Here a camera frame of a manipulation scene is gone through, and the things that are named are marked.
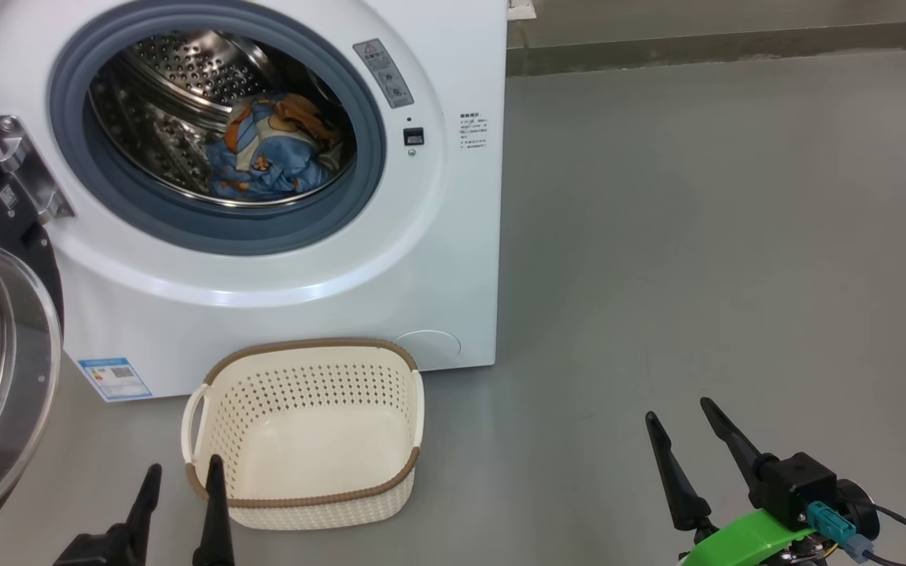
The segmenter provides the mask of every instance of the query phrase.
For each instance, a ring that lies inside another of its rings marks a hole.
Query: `cable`
[[[870,551],[863,552],[862,555],[880,566],[906,566],[906,564],[904,564],[903,562],[894,562],[893,560],[887,560],[886,558],[881,558],[880,556],[874,555]]]
[[[859,499],[851,499],[851,498],[838,498],[838,501],[845,502],[845,504],[867,506],[867,508],[869,508],[869,509],[876,509],[876,511],[883,513],[883,515],[888,516],[890,519],[893,519],[897,523],[903,524],[906,527],[906,516],[901,515],[901,513],[890,511],[890,509],[885,508],[885,506],[883,506],[883,505],[876,505],[876,504],[874,504],[874,502],[863,502],[863,501],[859,501]]]

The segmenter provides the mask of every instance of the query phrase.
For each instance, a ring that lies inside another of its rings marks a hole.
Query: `warning label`
[[[488,146],[488,118],[480,112],[460,115],[460,149],[477,149]]]
[[[352,47],[359,54],[359,58],[362,58],[366,68],[370,69],[391,108],[414,104],[414,97],[407,89],[403,75],[380,40],[370,39],[368,42],[356,43]]]

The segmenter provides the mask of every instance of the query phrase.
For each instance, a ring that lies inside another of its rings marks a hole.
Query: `laundry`
[[[205,148],[212,194],[274,200],[324,186],[337,173],[341,132],[299,94],[259,94],[230,112],[226,133]]]

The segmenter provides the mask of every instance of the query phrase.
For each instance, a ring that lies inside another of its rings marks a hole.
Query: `white plastic basket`
[[[181,450],[202,499],[208,460],[222,456],[238,523],[330,529],[400,511],[411,495],[424,423],[422,377],[398,345],[268,344],[238,351],[209,372],[184,409]]]

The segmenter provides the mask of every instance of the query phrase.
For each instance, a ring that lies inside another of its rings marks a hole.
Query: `teal connector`
[[[806,508],[806,523],[817,533],[842,545],[858,533],[855,524],[849,523],[840,513],[821,502],[812,502]]]

